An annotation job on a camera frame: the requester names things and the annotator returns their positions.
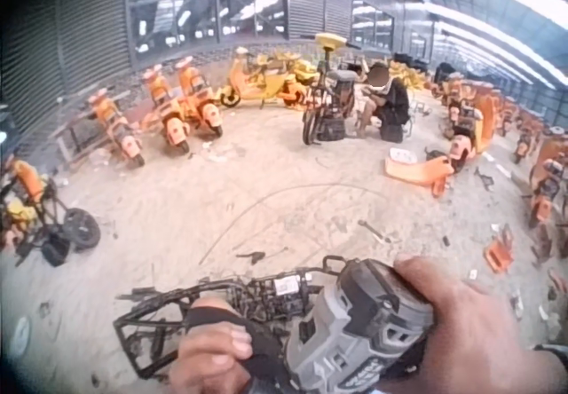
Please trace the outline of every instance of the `cordless drill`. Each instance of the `cordless drill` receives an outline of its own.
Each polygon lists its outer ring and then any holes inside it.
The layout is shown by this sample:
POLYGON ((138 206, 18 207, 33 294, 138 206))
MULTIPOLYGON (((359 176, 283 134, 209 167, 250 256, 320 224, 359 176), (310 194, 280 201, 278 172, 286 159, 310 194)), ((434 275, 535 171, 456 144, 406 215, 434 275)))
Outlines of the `cordless drill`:
POLYGON ((383 375, 399 377, 419 364, 412 360, 422 357, 407 356, 423 347, 432 323, 431 305, 391 267, 374 259, 348 261, 292 326, 284 350, 290 386, 254 381, 247 393, 369 391, 383 375))

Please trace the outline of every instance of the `wire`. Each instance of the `wire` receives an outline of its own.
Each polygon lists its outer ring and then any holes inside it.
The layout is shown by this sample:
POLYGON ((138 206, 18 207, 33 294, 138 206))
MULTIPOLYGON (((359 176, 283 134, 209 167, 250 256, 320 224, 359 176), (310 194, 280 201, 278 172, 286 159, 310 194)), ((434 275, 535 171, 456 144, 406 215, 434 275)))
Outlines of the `wire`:
POLYGON ((211 252, 213 252, 213 249, 215 248, 215 246, 226 236, 226 234, 235 226, 235 224, 237 224, 237 222, 239 222, 239 220, 244 217, 245 215, 247 215, 253 208, 255 208, 256 206, 260 205, 262 202, 266 201, 267 199, 270 199, 271 197, 275 196, 276 194, 280 194, 280 193, 285 193, 285 192, 289 192, 292 190, 299 190, 302 188, 313 188, 313 187, 347 187, 347 188, 355 188, 357 190, 361 190, 367 193, 371 193, 374 195, 377 195, 379 197, 384 198, 384 195, 382 193, 376 192, 374 190, 370 190, 368 188, 365 187, 361 187, 359 185, 352 185, 352 184, 344 184, 344 183, 320 183, 320 184, 307 184, 307 185, 295 185, 293 187, 287 187, 287 188, 282 188, 280 190, 277 190, 275 192, 269 193, 266 196, 262 197, 261 199, 259 199, 258 201, 254 202, 252 205, 250 205, 248 208, 244 209, 230 224, 227 228, 225 228, 223 230, 223 232, 221 234, 219 234, 217 236, 217 238, 215 239, 215 241, 213 242, 213 244, 209 247, 209 249, 207 250, 207 252, 205 252, 205 254, 203 255, 203 257, 201 258, 201 260, 199 261, 199 265, 202 265, 205 260, 207 259, 207 257, 211 254, 211 252))

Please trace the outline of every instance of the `dirt floor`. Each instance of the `dirt floor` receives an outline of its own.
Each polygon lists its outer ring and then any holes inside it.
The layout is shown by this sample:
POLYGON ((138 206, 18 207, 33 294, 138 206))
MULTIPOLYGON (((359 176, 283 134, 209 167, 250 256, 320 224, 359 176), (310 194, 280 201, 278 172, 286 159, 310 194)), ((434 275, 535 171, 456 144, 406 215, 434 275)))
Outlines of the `dirt floor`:
MULTIPOLYGON (((447 151, 449 142, 438 128, 441 106, 425 92, 415 99, 433 112, 416 115, 402 147, 423 160, 424 147, 447 151)), ((160 392, 153 382, 136 381, 120 348, 112 322, 131 303, 117 295, 136 287, 189 287, 204 276, 274 274, 319 264, 327 254, 390 263, 404 251, 439 257, 464 278, 476 269, 477 279, 496 293, 520 289, 527 346, 548 337, 539 306, 555 311, 562 300, 547 299, 547 269, 557 267, 564 275, 568 269, 555 256, 541 269, 533 265, 528 205, 496 166, 527 177, 530 163, 517 167, 511 160, 516 135, 495 137, 489 150, 494 162, 484 156, 469 162, 436 200, 427 188, 384 176, 392 145, 379 140, 376 128, 368 128, 364 140, 308 147, 298 112, 241 105, 224 116, 224 136, 209 148, 192 138, 189 159, 168 154, 163 138, 155 136, 145 138, 142 169, 86 164, 69 176, 61 196, 98 219, 103 238, 96 249, 71 255, 59 268, 51 268, 39 252, 14 268, 16 258, 3 252, 3 346, 7 351, 17 319, 28 316, 28 350, 13 363, 29 383, 59 393, 160 392), (493 177, 492 192, 474 175, 476 167, 493 177), (358 225, 360 219, 392 243, 377 243, 358 225), (509 274, 499 276, 483 258, 494 224, 509 224, 514 234, 515 262, 509 274), (257 250, 268 257, 254 267, 234 257, 257 250), (51 308, 41 317, 44 302, 51 308)), ((556 245, 553 250, 557 255, 556 245)))

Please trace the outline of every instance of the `white plastic piece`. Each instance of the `white plastic piece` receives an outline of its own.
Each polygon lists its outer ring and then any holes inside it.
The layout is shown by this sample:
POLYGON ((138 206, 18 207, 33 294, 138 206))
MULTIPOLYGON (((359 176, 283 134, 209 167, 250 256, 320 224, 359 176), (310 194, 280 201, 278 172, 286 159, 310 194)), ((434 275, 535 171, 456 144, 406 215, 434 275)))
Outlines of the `white plastic piece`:
POLYGON ((404 148, 392 147, 392 149, 389 150, 389 157, 395 162, 406 163, 409 165, 418 162, 416 154, 410 150, 405 150, 404 148))
POLYGON ((300 285, 296 276, 287 276, 283 279, 276 279, 274 289, 276 289, 277 296, 282 296, 297 293, 300 290, 300 285))
POLYGON ((18 359, 24 355, 29 344, 29 336, 31 333, 31 324, 27 317, 21 317, 18 320, 16 329, 12 335, 10 342, 10 356, 18 359))

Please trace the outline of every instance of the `person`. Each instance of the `person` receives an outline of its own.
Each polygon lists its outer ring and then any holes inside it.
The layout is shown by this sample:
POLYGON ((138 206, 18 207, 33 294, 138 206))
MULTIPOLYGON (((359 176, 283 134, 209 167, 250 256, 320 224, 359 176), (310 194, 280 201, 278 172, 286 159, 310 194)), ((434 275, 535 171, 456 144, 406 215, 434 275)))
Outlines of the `person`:
POLYGON ((381 120, 382 139, 402 142, 402 126, 410 119, 410 104, 405 85, 400 79, 391 77, 389 68, 382 62, 371 66, 367 81, 370 87, 364 88, 363 94, 368 96, 368 100, 359 122, 358 136, 365 137, 365 129, 374 115, 381 120))
MULTIPOLYGON (((379 390, 391 394, 568 390, 568 349, 550 345, 524 349, 505 300, 474 282, 448 275, 432 258, 397 256, 394 268, 433 304, 437 324, 428 337, 420 371, 402 382, 379 383, 379 390)), ((265 353, 273 353, 275 343, 268 334, 257 332, 259 325, 237 315, 220 298, 201 298, 192 311, 193 327, 170 369, 177 394, 239 393, 252 374, 259 377, 274 370, 265 353)))

